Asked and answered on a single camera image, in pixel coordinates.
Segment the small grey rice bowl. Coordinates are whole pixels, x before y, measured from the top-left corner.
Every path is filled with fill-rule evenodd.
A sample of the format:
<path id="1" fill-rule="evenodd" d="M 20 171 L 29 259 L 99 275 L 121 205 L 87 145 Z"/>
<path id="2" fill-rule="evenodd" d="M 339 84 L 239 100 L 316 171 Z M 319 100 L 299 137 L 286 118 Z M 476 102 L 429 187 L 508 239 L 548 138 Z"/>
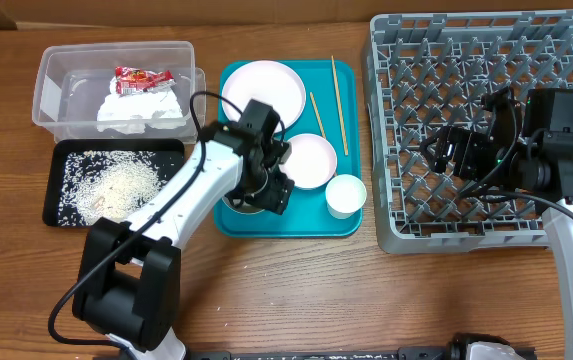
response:
<path id="1" fill-rule="evenodd" d="M 229 199 L 228 197 L 222 198 L 223 203 L 226 207 L 235 213 L 243 215 L 254 215 L 263 212 L 263 209 L 254 207 L 246 202 L 239 199 Z"/>

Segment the white paper cup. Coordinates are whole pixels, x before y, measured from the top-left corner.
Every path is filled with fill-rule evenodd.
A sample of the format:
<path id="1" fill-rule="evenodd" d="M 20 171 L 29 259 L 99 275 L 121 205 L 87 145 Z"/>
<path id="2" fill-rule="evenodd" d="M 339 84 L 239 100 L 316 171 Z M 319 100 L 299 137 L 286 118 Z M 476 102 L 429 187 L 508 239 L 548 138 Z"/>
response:
<path id="1" fill-rule="evenodd" d="M 328 211 L 334 218 L 347 219 L 364 206 L 367 191 L 361 179 L 342 174 L 328 182 L 325 199 Z"/>

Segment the white napkin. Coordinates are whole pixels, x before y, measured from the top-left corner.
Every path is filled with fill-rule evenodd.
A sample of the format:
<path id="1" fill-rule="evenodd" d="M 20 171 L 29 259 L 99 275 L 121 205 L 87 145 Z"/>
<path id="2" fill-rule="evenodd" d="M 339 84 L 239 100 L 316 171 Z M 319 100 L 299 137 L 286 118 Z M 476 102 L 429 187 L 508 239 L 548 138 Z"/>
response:
<path id="1" fill-rule="evenodd" d="M 142 134 L 147 126 L 155 129 L 175 129 L 184 126 L 182 108 L 171 88 L 158 92 L 119 95 L 117 80 L 110 81 L 110 94 L 97 113 L 98 122 L 125 120 L 124 124 L 97 125 L 97 130 L 116 130 L 122 134 Z"/>

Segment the red snack wrapper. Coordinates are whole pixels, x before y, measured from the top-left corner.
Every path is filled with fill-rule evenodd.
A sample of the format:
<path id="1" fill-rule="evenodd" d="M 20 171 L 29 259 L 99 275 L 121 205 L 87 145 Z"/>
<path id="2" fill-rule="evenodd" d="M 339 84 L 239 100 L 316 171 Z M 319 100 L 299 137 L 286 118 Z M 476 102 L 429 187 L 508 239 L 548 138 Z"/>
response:
<path id="1" fill-rule="evenodd" d="M 170 71 L 154 72 L 132 67 L 115 68 L 116 93 L 135 95 L 147 92 L 158 92 L 176 84 Z"/>

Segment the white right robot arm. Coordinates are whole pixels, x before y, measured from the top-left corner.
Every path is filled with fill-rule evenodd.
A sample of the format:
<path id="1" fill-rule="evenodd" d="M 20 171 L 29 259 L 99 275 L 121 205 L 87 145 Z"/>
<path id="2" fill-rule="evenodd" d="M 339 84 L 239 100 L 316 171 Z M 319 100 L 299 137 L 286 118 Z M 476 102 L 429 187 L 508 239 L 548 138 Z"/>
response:
<path id="1" fill-rule="evenodd" d="M 470 181 L 462 198 L 532 201 L 558 271 L 565 356 L 573 359 L 573 89 L 541 88 L 520 103 L 510 87 L 481 98 L 486 132 L 444 126 L 419 149 L 429 168 Z"/>

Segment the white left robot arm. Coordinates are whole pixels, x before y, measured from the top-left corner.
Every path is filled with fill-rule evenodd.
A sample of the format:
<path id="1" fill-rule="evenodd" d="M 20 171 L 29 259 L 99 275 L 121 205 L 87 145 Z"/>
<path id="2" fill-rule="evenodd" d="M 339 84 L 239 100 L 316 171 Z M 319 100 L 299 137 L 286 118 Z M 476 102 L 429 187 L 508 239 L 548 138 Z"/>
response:
<path id="1" fill-rule="evenodd" d="M 191 157 L 166 186 L 121 222 L 100 218 L 89 229 L 78 279 L 51 311 L 57 342 L 110 346 L 128 359 L 185 359 L 173 330 L 181 255 L 221 199 L 233 208 L 282 214 L 294 188 L 279 166 L 291 146 L 272 106 L 250 100 L 238 121 L 198 126 Z"/>

